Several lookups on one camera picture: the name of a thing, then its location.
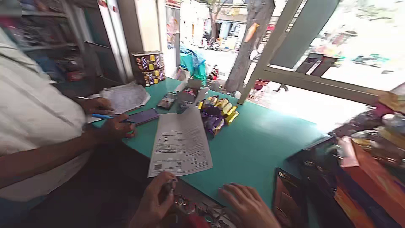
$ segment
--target cardboard box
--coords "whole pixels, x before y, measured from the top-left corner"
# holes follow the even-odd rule
[[[208,92],[208,87],[201,88],[202,83],[201,80],[191,78],[186,78],[181,82],[176,88],[177,100],[179,101],[181,108],[194,107],[198,102],[205,98],[205,94]],[[196,96],[183,92],[189,88],[197,91]]]

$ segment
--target paper document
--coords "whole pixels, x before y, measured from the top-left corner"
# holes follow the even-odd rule
[[[101,96],[111,101],[116,114],[145,105],[151,98],[145,88],[136,83],[104,89]]]
[[[159,116],[148,177],[163,170],[183,176],[212,168],[207,135],[200,110],[186,109],[182,114]]]

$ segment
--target wooden shelf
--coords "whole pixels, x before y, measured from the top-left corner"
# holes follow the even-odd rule
[[[39,11],[22,11],[23,16],[36,17],[68,17],[65,13],[39,12]]]
[[[74,47],[77,46],[74,43],[64,43],[64,44],[56,44],[56,45],[48,45],[48,46],[35,46],[35,47],[21,47],[20,49],[24,52],[32,52],[36,50],[45,50],[45,49],[57,49],[62,47]]]

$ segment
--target tree trunk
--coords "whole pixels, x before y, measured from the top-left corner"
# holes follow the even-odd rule
[[[252,60],[249,59],[250,53],[254,49],[257,49],[260,42],[262,42],[274,8],[274,0],[251,0],[249,2],[247,6],[248,13],[245,35],[243,36],[238,56],[236,57],[235,63],[233,64],[228,80],[225,84],[227,92],[235,92],[241,85],[243,85],[247,71],[252,63]],[[257,27],[253,37],[245,43],[246,34],[254,22],[260,26]]]
[[[215,23],[216,16],[214,15],[214,13],[210,12],[209,17],[211,19],[211,36],[210,37],[212,38],[213,42],[216,42],[216,39],[215,39],[217,36],[217,24]]]

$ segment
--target phone screen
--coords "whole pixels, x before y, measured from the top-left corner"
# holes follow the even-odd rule
[[[159,114],[156,112],[156,109],[151,108],[142,112],[138,112],[129,116],[128,120],[135,122],[135,125],[140,125],[146,123],[150,120],[156,119],[159,117]]]

